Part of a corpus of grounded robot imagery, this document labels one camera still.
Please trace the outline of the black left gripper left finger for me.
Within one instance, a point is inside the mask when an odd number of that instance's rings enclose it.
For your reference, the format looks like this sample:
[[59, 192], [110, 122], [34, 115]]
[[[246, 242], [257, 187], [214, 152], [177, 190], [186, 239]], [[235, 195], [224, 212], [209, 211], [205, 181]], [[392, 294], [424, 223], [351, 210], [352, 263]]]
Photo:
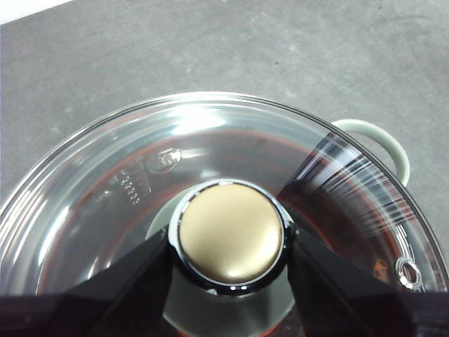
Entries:
[[162, 319], [173, 264], [165, 230], [60, 293], [1, 297], [2, 336], [146, 336]]

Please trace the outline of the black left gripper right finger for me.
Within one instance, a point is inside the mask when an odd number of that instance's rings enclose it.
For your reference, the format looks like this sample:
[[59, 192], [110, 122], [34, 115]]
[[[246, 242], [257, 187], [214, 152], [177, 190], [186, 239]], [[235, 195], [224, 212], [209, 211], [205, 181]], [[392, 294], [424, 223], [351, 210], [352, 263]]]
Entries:
[[411, 293], [295, 232], [288, 281], [306, 336], [447, 336], [448, 294]]

